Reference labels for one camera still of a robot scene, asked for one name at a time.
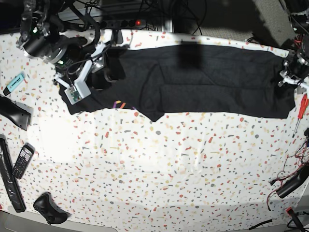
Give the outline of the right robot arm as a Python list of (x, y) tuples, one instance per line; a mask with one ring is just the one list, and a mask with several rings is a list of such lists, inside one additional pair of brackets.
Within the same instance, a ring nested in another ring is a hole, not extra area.
[(107, 65), (107, 43), (89, 11), (81, 13), (72, 0), (26, 0), (17, 47), (28, 58), (41, 58), (56, 68), (54, 81), (64, 87), (71, 104), (85, 99), (90, 89), (116, 82)]

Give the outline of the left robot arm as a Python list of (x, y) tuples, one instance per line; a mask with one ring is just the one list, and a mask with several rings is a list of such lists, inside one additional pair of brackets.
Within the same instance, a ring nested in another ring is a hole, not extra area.
[(309, 92), (309, 2), (307, 0), (280, 0), (287, 13), (291, 28), (295, 33), (293, 57), (285, 60), (284, 69), (280, 72), (281, 87), (290, 84), (297, 89)]

